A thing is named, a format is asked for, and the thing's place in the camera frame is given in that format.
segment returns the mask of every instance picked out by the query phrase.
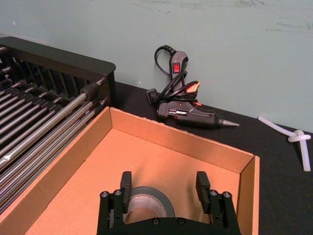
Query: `cardboard box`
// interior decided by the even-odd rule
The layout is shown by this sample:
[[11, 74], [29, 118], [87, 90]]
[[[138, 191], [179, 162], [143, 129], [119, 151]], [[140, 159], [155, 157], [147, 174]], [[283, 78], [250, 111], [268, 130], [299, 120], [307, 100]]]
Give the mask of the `cardboard box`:
[[150, 186], [171, 200], [177, 217], [207, 221], [196, 173], [211, 188], [230, 191], [243, 235], [258, 234], [259, 158], [162, 123], [106, 108], [0, 215], [1, 235], [94, 235], [99, 194]]

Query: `black table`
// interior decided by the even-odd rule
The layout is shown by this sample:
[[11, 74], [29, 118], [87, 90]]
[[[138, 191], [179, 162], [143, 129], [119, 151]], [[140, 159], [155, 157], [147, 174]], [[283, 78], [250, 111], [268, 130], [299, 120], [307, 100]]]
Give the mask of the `black table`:
[[[116, 83], [116, 93], [119, 109], [156, 120], [155, 108], [148, 105], [145, 89]], [[239, 123], [240, 127], [202, 130], [175, 123], [169, 125], [260, 157], [261, 235], [312, 235], [313, 173], [303, 171], [298, 144], [289, 143], [286, 136], [257, 119], [212, 109], [225, 119]], [[313, 156], [313, 140], [307, 143], [309, 154]]]

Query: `roll of tape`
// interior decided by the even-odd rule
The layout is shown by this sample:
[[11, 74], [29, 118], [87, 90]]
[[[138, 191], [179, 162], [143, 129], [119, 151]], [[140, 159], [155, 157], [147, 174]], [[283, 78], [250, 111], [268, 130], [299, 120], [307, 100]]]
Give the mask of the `roll of tape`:
[[[127, 216], [138, 208], [150, 209], [158, 217], [175, 217], [175, 212], [171, 201], [161, 191], [152, 187], [132, 188], [127, 214], [123, 215], [123, 221]], [[110, 213], [110, 228], [113, 226], [113, 210]]]

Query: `red power switch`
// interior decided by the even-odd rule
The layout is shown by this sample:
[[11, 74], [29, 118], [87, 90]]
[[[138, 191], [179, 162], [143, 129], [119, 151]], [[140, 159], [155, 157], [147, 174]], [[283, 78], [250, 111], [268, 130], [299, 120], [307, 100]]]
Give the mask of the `red power switch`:
[[180, 73], [180, 64], [179, 63], [173, 64], [173, 73]]

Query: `wall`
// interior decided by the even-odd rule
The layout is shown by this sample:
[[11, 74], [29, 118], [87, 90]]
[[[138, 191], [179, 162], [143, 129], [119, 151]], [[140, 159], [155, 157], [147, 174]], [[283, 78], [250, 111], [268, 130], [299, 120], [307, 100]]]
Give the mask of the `wall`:
[[117, 81], [147, 89], [168, 82], [153, 54], [169, 44], [187, 53], [187, 81], [201, 81], [200, 102], [313, 132], [311, 0], [2, 0], [0, 7], [0, 32], [114, 62]]

